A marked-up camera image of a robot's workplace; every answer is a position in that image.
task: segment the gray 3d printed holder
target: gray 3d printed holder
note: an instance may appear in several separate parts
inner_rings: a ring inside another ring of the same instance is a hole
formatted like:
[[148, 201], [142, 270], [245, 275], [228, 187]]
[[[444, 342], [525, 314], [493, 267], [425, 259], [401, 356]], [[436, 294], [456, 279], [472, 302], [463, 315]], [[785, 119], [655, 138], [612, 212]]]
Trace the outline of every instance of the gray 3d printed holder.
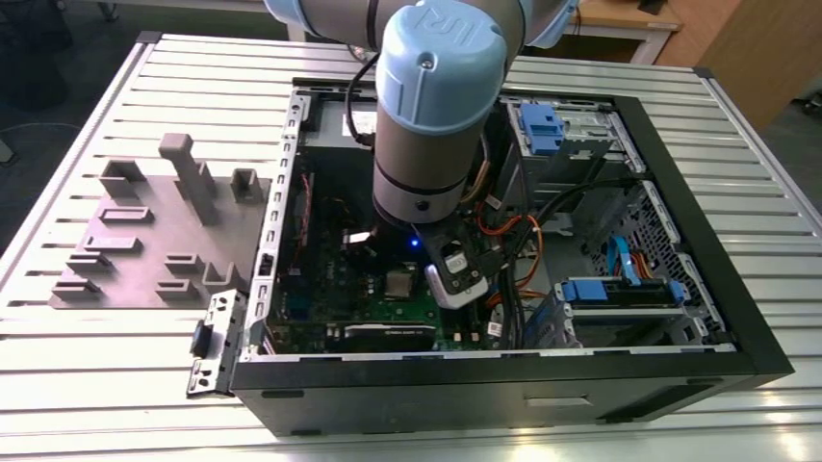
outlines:
[[250, 169], [212, 178], [190, 157], [192, 140], [166, 134], [160, 156], [177, 177], [146, 176], [112, 161], [77, 251], [50, 298], [53, 308], [196, 308], [210, 294], [248, 290], [270, 181]]

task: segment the red wire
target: red wire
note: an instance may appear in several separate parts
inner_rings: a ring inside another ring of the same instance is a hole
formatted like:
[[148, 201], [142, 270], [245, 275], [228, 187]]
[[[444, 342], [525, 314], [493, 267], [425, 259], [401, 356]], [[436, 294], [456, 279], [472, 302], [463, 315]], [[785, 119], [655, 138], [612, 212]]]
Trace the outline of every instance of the red wire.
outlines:
[[310, 214], [310, 185], [308, 184], [308, 177], [304, 173], [298, 175], [302, 180], [302, 188], [305, 188], [305, 209], [302, 211], [302, 219], [298, 224], [298, 239], [296, 241], [296, 251], [293, 252], [293, 259], [288, 268], [293, 268], [296, 260], [298, 259], [298, 251], [302, 248], [302, 240], [305, 239], [305, 233], [308, 230], [308, 215]]

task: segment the light blue robot arm cap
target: light blue robot arm cap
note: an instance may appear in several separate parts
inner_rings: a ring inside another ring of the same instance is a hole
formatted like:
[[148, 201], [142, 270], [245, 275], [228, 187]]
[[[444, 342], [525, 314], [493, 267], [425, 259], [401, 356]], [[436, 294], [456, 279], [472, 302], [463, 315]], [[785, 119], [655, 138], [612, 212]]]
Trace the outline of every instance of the light blue robot arm cap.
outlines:
[[277, 18], [277, 21], [300, 26], [316, 35], [305, 19], [305, 14], [302, 14], [300, 0], [264, 0], [264, 3], [268, 12]]
[[524, 20], [525, 20], [525, 37], [529, 36], [531, 33], [531, 23], [532, 23], [532, 16], [533, 16], [533, 0], [519, 0], [519, 6], [523, 8], [523, 16], [524, 16]]
[[492, 18], [456, 0], [422, 0], [390, 17], [376, 91], [393, 121], [444, 136], [488, 113], [504, 80], [505, 43]]
[[573, 16], [573, 10], [576, 10], [577, 6], [579, 0], [565, 0], [565, 5], [561, 9], [561, 12], [556, 15], [541, 34], [539, 34], [539, 36], [536, 36], [531, 43], [528, 43], [528, 46], [551, 48], [553, 45], [556, 45], [556, 42], [560, 40], [560, 37], [563, 36], [563, 33], [565, 31], [567, 23]]

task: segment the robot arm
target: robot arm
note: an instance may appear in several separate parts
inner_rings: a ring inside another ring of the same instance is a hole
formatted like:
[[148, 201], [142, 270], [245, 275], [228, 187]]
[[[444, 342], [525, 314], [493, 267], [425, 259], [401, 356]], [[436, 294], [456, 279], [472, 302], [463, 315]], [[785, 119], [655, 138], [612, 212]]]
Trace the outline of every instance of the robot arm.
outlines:
[[577, 0], [265, 0], [282, 22], [381, 52], [373, 198], [437, 222], [460, 202], [485, 118], [524, 44], [549, 47]]

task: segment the slotted metal worktable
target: slotted metal worktable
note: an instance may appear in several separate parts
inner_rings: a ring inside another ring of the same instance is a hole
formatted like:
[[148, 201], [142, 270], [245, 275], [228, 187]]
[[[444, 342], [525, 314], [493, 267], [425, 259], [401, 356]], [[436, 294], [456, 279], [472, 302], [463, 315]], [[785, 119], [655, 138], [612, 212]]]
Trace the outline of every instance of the slotted metal worktable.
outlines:
[[105, 163], [133, 159], [148, 174], [173, 174], [157, 141], [185, 132], [214, 176], [252, 167], [270, 177], [290, 79], [348, 79], [358, 69], [336, 45], [185, 36], [134, 45], [0, 260], [0, 454], [236, 462], [822, 459], [819, 216], [727, 96], [689, 69], [523, 58], [507, 86], [641, 100], [796, 368], [756, 391], [644, 424], [277, 441], [237, 400], [185, 400], [201, 311], [48, 306], [104, 193], [94, 177]]

